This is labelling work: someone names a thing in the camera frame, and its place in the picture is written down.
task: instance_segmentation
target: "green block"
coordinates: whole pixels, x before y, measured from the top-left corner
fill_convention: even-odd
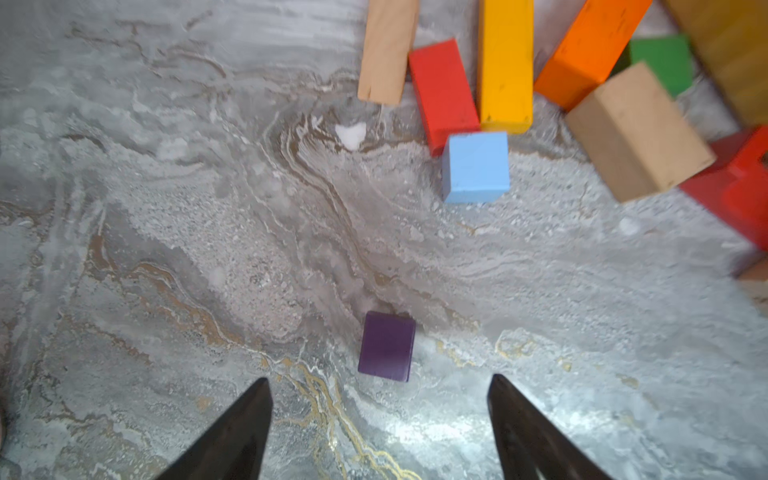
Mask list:
[[[672,97],[694,84],[694,63],[686,35],[630,40],[611,75],[644,61]]]

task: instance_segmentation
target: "rectangular block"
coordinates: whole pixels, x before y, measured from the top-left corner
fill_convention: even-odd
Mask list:
[[[757,309],[768,316],[768,257],[742,273],[739,283]]]
[[[620,202],[669,190],[715,160],[645,63],[598,87],[565,120]]]
[[[369,0],[357,98],[400,103],[418,24],[419,0]]]
[[[644,61],[673,97],[694,84],[694,60],[686,35],[630,40],[612,74]]]
[[[534,90],[570,111],[605,82],[652,0],[587,0]]]
[[[506,132],[452,135],[442,155],[442,198],[483,204],[509,191]]]
[[[368,312],[362,330],[357,371],[408,382],[415,335],[416,322],[413,319]]]
[[[408,63],[429,153],[437,157],[442,154],[449,135],[480,130],[462,56],[452,38],[411,51]]]
[[[533,0],[480,0],[478,99],[484,131],[533,123]]]
[[[731,135],[712,149],[717,162],[680,189],[768,251],[768,127]]]
[[[768,2],[666,3],[740,120],[750,127],[768,124]]]

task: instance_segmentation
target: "yellow block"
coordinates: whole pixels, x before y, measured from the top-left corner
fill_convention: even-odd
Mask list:
[[[748,126],[768,124],[768,0],[667,0]]]
[[[533,0],[480,0],[478,113],[484,131],[533,123]]]

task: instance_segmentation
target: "marble surface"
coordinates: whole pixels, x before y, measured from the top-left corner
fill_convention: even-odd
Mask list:
[[[536,1],[538,67],[580,5]],[[356,100],[365,11],[0,0],[0,478],[152,478],[261,376],[262,478],[501,478],[494,372],[617,479],[765,478],[752,247],[617,204],[542,98],[511,193],[444,205],[410,86]],[[476,21],[422,0],[416,43],[474,78]],[[702,75],[679,104],[738,128]],[[368,310],[417,320],[410,382],[357,373]]]

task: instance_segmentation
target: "purple block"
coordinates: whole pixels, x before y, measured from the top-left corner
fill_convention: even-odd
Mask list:
[[[416,322],[401,316],[368,312],[362,329],[357,371],[384,379],[408,382]]]

